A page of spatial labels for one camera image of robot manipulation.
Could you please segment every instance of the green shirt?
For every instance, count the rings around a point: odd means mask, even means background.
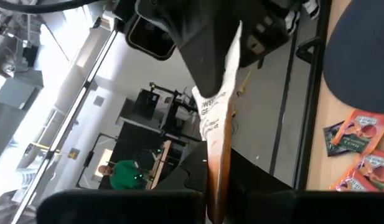
[[[135,168],[134,161],[119,161],[113,168],[110,184],[116,190],[132,189],[138,186],[138,180],[135,179],[137,175],[139,172]]]

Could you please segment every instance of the floor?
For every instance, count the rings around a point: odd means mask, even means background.
[[[297,44],[314,37],[316,21],[311,21],[305,12],[302,13],[299,27],[295,34]],[[254,64],[246,92],[236,103],[238,113],[233,120],[232,148],[267,172],[273,154],[290,50],[291,40],[269,54],[260,70]],[[274,176],[289,185],[293,184],[294,179],[309,68],[309,64],[294,56],[274,169]],[[237,85],[241,85],[249,69],[238,72]],[[186,132],[199,136],[199,122],[191,124],[190,121],[185,127]]]

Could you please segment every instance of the metal frame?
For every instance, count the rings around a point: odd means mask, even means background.
[[[88,157],[85,159],[84,167],[83,167],[83,169],[81,171],[80,176],[78,177],[77,183],[75,184],[75,186],[78,187],[79,189],[89,189],[89,188],[86,188],[86,187],[82,187],[80,185],[80,181],[81,181],[82,175],[84,174],[85,169],[88,168],[88,166],[90,165],[90,161],[91,161],[91,159],[92,159],[92,157],[94,156],[94,153],[95,153],[95,147],[98,144],[99,138],[101,138],[101,137],[108,137],[110,139],[115,140],[116,142],[118,140],[117,138],[111,137],[111,136],[109,136],[107,134],[99,133],[98,137],[95,140],[95,143],[92,146],[92,150],[89,152]]]
[[[293,187],[297,190],[305,190],[307,187],[331,5],[332,0],[321,1],[321,15],[317,21],[316,36],[301,44],[296,51],[297,57],[311,64],[294,171]],[[313,54],[307,51],[310,47],[314,48]]]
[[[281,132],[283,130],[283,120],[284,120],[283,118],[286,112],[286,105],[287,105],[287,99],[288,99],[289,87],[290,87],[290,81],[291,81],[291,72],[293,70],[293,64],[294,64],[294,51],[296,50],[296,47],[297,47],[298,32],[299,32],[299,24],[297,24],[296,31],[294,32],[293,39],[291,41],[290,56],[289,56],[289,61],[287,65],[286,77],[284,79],[283,95],[281,99],[280,112],[278,117],[278,126],[276,127],[276,135],[274,137],[271,163],[269,165],[269,174],[271,175],[274,175],[274,171],[276,170],[276,161],[278,159]]]

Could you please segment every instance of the desk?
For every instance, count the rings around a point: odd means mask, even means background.
[[[166,141],[164,143],[164,150],[162,151],[162,153],[160,153],[157,156],[157,159],[154,162],[153,168],[151,170],[151,173],[153,174],[154,178],[153,178],[153,180],[148,181],[148,183],[146,184],[146,189],[148,189],[148,190],[153,189],[158,184],[159,179],[160,179],[160,175],[162,172],[162,168],[164,167],[164,164],[165,164],[165,161],[166,161],[170,147],[171,147],[171,141]]]
[[[351,0],[332,1],[327,40]],[[356,158],[357,154],[350,153],[337,157],[327,157],[323,128],[343,121],[347,118],[352,108],[339,101],[328,89],[322,78],[317,105],[316,122],[312,140],[311,158],[306,189],[327,190]],[[384,137],[380,143],[384,150]]]

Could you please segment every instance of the tea bag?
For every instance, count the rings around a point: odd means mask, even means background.
[[[346,173],[331,185],[330,189],[339,192],[379,192],[355,166],[350,167]]]
[[[331,144],[361,154],[371,153],[384,135],[384,114],[354,109]]]
[[[207,142],[207,215],[213,224],[222,223],[225,216],[232,139],[232,98],[239,67],[240,36],[241,22],[227,54],[219,92],[211,98],[203,98],[196,86],[192,89],[199,109],[200,134],[203,141]]]
[[[335,135],[338,133],[340,127],[342,126],[344,122],[339,122],[335,125],[332,125],[330,127],[326,127],[323,129],[324,133],[324,140],[326,143],[326,149],[327,149],[327,156],[338,156],[341,154],[344,154],[346,152],[349,152],[348,149],[338,146],[338,145],[333,145],[331,144],[331,140],[335,137]]]
[[[357,169],[380,191],[384,191],[384,152],[374,150],[359,162]]]

